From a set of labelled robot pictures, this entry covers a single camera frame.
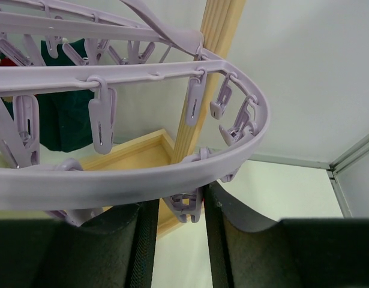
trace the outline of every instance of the white surface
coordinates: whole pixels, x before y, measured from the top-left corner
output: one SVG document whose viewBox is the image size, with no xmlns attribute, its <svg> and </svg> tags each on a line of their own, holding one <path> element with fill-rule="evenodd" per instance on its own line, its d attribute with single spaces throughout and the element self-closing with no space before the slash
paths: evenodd
<svg viewBox="0 0 369 288">
<path fill-rule="evenodd" d="M 339 185 L 353 217 L 369 217 L 369 154 L 340 172 Z"/>
<path fill-rule="evenodd" d="M 138 19 L 117 0 L 69 2 Z M 199 29 L 206 1 L 146 2 L 162 21 Z M 20 43 L 17 35 L 9 38 Z M 125 43 L 115 46 L 125 55 Z M 158 46 L 152 61 L 163 52 Z M 272 106 L 272 125 L 258 153 L 330 162 L 369 133 L 369 0 L 247 1 L 228 59 L 261 87 Z M 180 52 L 168 57 L 183 60 L 191 58 Z M 104 63 L 110 63 L 108 57 Z M 165 128 L 175 137 L 186 85 L 172 80 L 120 87 L 116 135 L 133 138 Z M 226 127 L 242 101 L 234 95 L 222 120 Z M 202 146 L 225 147 L 217 124 L 207 118 Z"/>
<path fill-rule="evenodd" d="M 325 170 L 248 161 L 222 186 L 274 220 L 342 218 Z M 152 286 L 212 287 L 204 215 L 157 241 Z"/>
</svg>

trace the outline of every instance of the dark green fabric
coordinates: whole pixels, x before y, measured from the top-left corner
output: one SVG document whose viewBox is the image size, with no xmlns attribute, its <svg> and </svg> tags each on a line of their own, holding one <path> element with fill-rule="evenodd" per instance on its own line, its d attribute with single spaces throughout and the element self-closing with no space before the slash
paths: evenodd
<svg viewBox="0 0 369 288">
<path fill-rule="evenodd" d="M 70 43 L 81 57 L 87 57 L 84 39 Z M 58 45 L 57 59 L 49 56 L 46 42 L 41 42 L 41 55 L 47 66 L 73 66 L 74 63 Z M 40 117 L 40 143 L 51 151 L 71 152 L 92 143 L 88 103 L 90 90 L 37 95 Z M 12 104 L 5 103 L 12 112 Z"/>
</svg>

